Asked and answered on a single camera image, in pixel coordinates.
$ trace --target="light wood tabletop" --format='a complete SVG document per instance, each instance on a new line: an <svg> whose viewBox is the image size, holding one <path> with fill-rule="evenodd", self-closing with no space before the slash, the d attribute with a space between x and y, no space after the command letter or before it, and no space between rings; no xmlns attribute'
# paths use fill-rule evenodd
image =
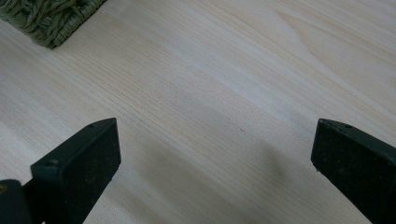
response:
<svg viewBox="0 0 396 224"><path fill-rule="evenodd" d="M396 2L108 0L54 50L0 21L0 179L107 118L85 223L370 223L310 155L319 118L396 146Z"/></svg>

